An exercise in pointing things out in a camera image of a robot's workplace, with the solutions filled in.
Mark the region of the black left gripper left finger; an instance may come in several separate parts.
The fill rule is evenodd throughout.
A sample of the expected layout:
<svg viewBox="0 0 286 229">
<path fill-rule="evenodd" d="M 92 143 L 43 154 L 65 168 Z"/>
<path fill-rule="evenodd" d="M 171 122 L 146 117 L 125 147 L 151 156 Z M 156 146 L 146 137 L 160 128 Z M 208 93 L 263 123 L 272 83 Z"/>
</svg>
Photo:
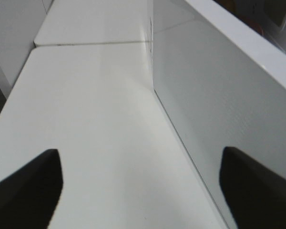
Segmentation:
<svg viewBox="0 0 286 229">
<path fill-rule="evenodd" d="M 0 229 L 46 229 L 62 188 L 59 151 L 48 149 L 0 181 Z"/>
</svg>

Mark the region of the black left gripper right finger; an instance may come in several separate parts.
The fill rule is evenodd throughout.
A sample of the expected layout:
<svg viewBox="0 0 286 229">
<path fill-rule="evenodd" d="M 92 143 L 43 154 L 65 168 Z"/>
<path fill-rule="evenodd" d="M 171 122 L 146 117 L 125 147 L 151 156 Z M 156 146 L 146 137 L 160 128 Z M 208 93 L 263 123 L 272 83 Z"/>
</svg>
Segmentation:
<svg viewBox="0 0 286 229">
<path fill-rule="evenodd" d="M 226 146 L 219 184 L 239 229 L 286 229 L 286 179 Z"/>
</svg>

